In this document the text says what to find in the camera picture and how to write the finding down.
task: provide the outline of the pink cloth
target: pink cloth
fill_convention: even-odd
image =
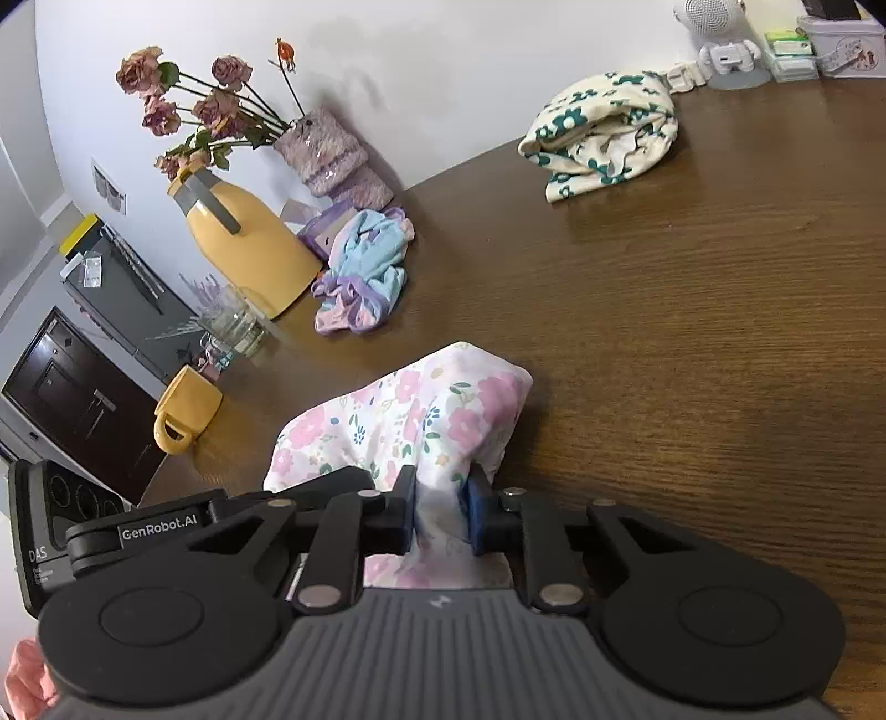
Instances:
[[[5,686],[15,720],[35,720],[58,700],[58,691],[34,640],[16,644]]]
[[[491,481],[532,387],[526,370],[456,342],[408,367],[299,415],[277,438],[265,489],[277,492],[356,465],[389,490],[415,465],[416,538],[406,557],[374,555],[376,587],[508,587],[500,555],[475,558],[459,490],[471,461]]]

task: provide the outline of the metal screw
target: metal screw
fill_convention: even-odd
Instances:
[[[585,597],[585,593],[572,583],[552,583],[541,588],[539,597],[551,607],[565,607],[577,605]]]
[[[341,600],[341,591],[332,585],[309,585],[299,593],[305,607],[332,607]]]

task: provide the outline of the mug handle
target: mug handle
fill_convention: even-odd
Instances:
[[[175,430],[182,436],[180,440],[173,440],[169,436],[167,426]],[[190,430],[182,430],[175,426],[169,419],[167,412],[161,412],[154,420],[154,440],[159,448],[168,455],[179,455],[188,449],[188,446],[194,441],[194,434]]]

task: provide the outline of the white plastic box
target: white plastic box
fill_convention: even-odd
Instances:
[[[886,77],[886,40],[883,26],[876,20],[822,20],[806,15],[797,18],[797,24],[809,35],[819,58],[861,41],[859,58],[834,72],[822,71],[826,77]]]

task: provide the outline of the brown wood grain surface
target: brown wood grain surface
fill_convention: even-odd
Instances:
[[[628,183],[551,207],[508,144],[407,192],[390,322],[323,338],[297,303],[144,502],[257,488],[289,419],[468,340],[535,380],[500,482],[616,497],[812,579],[848,630],[826,698],[882,720],[886,83],[678,105],[678,141]]]

